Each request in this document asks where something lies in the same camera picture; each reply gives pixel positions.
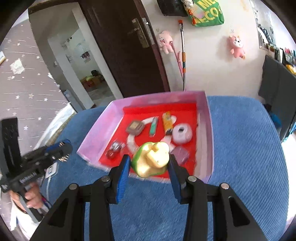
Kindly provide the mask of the person's left hand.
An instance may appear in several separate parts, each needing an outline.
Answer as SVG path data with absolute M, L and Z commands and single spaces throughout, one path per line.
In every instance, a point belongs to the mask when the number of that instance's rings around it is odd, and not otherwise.
M 25 211 L 25 208 L 20 203 L 20 196 L 12 191 L 9 191 L 9 195 L 12 199 L 12 201 L 15 203 L 16 206 L 18 206 L 20 209 Z M 25 198 L 27 199 L 27 207 L 28 208 L 42 208 L 44 205 L 42 201 L 42 195 L 40 193 L 39 185 L 38 183 L 31 183 L 31 188 L 27 191 L 25 194 Z

